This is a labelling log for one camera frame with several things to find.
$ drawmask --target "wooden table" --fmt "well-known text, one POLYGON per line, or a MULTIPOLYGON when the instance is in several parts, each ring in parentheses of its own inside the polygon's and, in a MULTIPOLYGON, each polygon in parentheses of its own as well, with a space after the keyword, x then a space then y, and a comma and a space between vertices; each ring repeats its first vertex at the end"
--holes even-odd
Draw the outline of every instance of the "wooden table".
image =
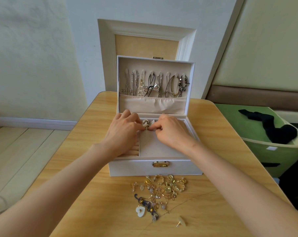
MULTIPOLYGON (((116 114, 116 100, 116 92, 101 92, 95 98, 28 192, 103 139, 116 114)), ((188 116, 202 142, 288 201, 213 103, 191 99, 188 116)), ((51 236, 251 236, 205 175, 186 178, 186 190, 168 204, 171 212, 167 214, 159 209, 161 217, 152 223, 148 213, 142 218, 137 216, 135 208, 138 202, 131 192, 131 183, 143 183, 145 177, 110 177, 108 166, 105 166, 74 202, 51 236), (187 227, 176 227, 179 215, 185 219, 187 227)), ((148 190, 145 191, 138 188, 136 193, 150 196, 148 190)))

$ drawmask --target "jewelry box lid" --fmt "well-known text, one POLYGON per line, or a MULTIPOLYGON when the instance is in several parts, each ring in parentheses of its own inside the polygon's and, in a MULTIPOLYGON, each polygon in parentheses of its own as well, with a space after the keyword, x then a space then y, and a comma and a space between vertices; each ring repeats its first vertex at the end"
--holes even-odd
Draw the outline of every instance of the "jewelry box lid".
POLYGON ((117 113, 187 116, 195 63, 117 56, 117 113))

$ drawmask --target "left hand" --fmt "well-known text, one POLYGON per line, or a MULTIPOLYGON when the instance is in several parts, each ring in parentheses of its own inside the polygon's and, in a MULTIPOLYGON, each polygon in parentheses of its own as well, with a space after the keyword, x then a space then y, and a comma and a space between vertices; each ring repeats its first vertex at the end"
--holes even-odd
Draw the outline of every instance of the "left hand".
POLYGON ((116 114, 100 144, 110 151, 112 158, 116 158, 130 150, 138 141, 137 131, 144 130, 138 114, 125 110, 116 114))

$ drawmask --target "green storage basket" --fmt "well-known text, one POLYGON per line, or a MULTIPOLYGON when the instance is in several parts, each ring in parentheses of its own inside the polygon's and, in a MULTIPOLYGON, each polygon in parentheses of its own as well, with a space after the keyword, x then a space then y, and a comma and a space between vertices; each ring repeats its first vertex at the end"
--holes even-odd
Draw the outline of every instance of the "green storage basket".
POLYGON ((216 106, 272 177, 278 178, 298 160, 298 130, 297 137, 286 145, 271 143, 261 121, 250 120, 238 111, 246 109, 272 115, 277 128, 290 124, 271 108, 226 104, 216 106))

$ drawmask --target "white jewelry box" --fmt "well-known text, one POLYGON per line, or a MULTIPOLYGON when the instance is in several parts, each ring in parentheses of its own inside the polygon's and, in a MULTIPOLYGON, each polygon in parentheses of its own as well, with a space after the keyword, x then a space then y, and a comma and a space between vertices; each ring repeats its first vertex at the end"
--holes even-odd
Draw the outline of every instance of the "white jewelry box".
MULTIPOLYGON (((182 120, 192 137, 198 139, 188 117, 187 112, 190 102, 190 94, 193 82, 195 63, 139 58, 130 56, 117 56, 117 113, 122 113, 125 109, 138 113, 141 120, 158 120, 162 113, 175 116, 182 120), (155 74, 155 82, 158 83, 158 74, 161 72, 162 87, 161 97, 158 98, 159 91, 151 90, 150 96, 139 96, 139 88, 132 91, 132 72, 139 73, 138 87, 145 71, 144 85, 150 86, 149 75, 155 74), (168 97, 165 97, 167 81, 166 75, 179 77, 186 75, 188 83, 186 90, 182 92, 182 97, 171 97, 172 90, 176 93, 178 79, 173 78, 168 86, 168 97)), ((136 73, 134 73, 134 90, 136 86, 136 73)), ((120 156, 109 164, 110 176, 143 176, 143 175, 201 175, 202 171, 190 159, 182 153, 162 144, 156 137, 154 131, 143 131, 139 137, 139 154, 120 156)))

